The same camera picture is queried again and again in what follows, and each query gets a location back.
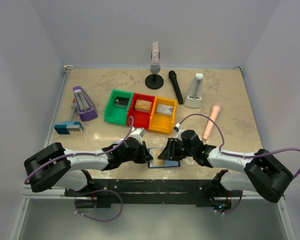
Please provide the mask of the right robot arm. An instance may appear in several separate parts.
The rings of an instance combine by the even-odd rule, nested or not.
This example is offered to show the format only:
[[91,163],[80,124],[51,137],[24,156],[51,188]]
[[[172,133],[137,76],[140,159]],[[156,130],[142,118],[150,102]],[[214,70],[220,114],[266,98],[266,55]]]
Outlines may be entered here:
[[293,174],[264,149],[252,154],[252,158],[238,155],[221,153],[216,146],[203,143],[193,130],[186,130],[178,138],[168,139],[158,159],[179,161],[191,157],[200,166],[224,168],[225,172],[216,176],[213,183],[216,195],[250,191],[277,203],[292,182]]

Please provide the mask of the silver credit card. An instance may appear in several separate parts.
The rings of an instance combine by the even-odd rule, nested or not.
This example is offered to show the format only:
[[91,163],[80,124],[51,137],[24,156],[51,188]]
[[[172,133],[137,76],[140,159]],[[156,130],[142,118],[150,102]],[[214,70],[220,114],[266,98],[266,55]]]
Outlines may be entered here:
[[112,142],[112,144],[121,145],[123,141],[124,141],[123,139],[115,140],[115,141]]

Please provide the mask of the gold VIP credit card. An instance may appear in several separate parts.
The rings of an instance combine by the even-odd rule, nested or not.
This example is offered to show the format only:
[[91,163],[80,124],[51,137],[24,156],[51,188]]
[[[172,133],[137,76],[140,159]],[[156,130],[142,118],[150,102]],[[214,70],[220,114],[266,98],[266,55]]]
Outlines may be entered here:
[[165,161],[160,159],[153,160],[151,164],[152,167],[163,167],[164,165]]

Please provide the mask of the blue leather card holder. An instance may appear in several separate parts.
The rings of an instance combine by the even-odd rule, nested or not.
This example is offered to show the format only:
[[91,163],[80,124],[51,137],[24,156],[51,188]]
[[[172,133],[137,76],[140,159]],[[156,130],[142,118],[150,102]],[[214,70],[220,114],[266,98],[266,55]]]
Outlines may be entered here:
[[152,155],[152,160],[147,163],[147,167],[149,169],[159,169],[159,168],[177,168],[181,166],[180,161],[173,160],[164,160],[164,166],[161,167],[153,167],[152,161],[158,160],[158,155],[162,152],[163,148],[149,148],[148,151]]

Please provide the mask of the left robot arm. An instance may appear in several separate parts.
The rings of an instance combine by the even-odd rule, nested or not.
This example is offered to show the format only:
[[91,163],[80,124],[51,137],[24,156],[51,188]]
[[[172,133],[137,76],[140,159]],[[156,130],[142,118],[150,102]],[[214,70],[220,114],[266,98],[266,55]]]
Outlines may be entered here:
[[132,136],[88,152],[64,148],[60,142],[55,142],[24,161],[27,174],[24,184],[30,185],[34,193],[61,187],[88,196],[93,192],[94,184],[86,170],[110,171],[126,162],[146,164],[151,160],[153,157],[146,142]]

